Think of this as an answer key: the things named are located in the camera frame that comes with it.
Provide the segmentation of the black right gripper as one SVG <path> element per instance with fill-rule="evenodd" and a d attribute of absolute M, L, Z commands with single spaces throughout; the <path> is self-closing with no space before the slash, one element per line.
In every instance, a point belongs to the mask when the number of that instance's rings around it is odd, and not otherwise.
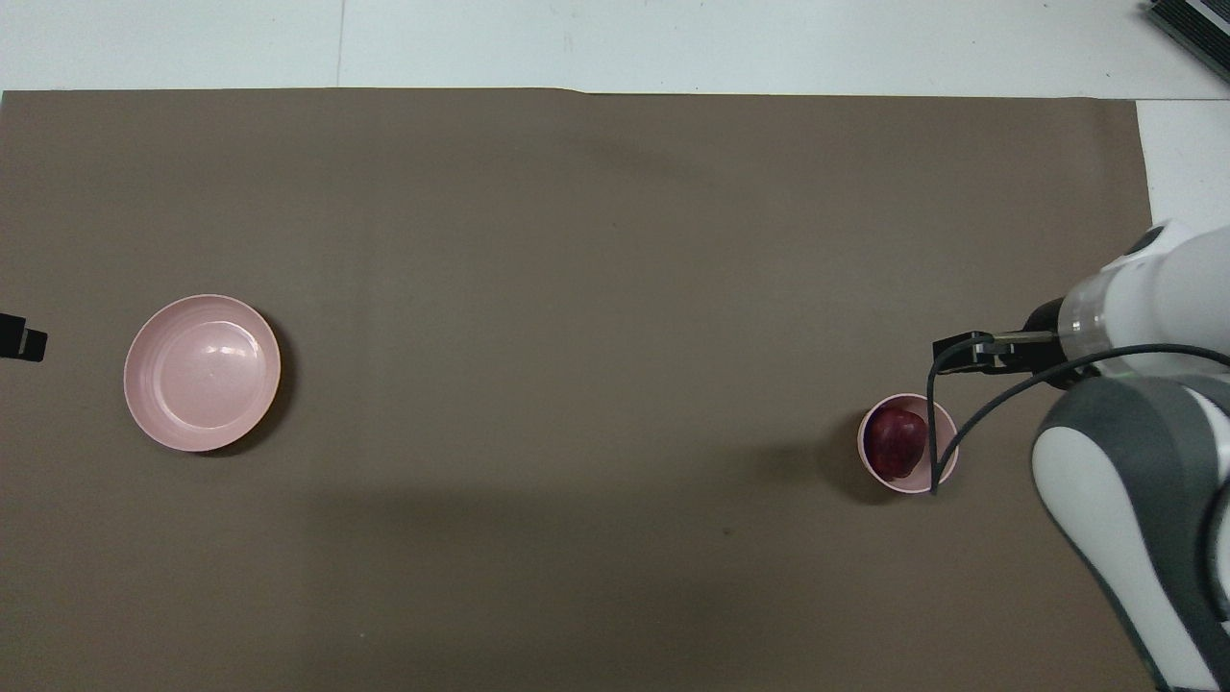
<path fill-rule="evenodd" d="M 931 371 L 940 374 L 1032 374 L 1046 372 L 1068 363 L 1068 356 L 1060 345 L 1058 332 L 1064 297 L 1041 304 L 1025 321 L 1025 332 L 1049 332 L 1050 340 L 1027 343 L 1025 360 L 1018 355 L 1018 345 L 1012 342 L 1012 333 L 969 332 L 946 337 L 932 342 Z M 1066 391 L 1077 383 L 1098 377 L 1093 366 L 1068 369 L 1054 374 L 1046 383 Z"/>

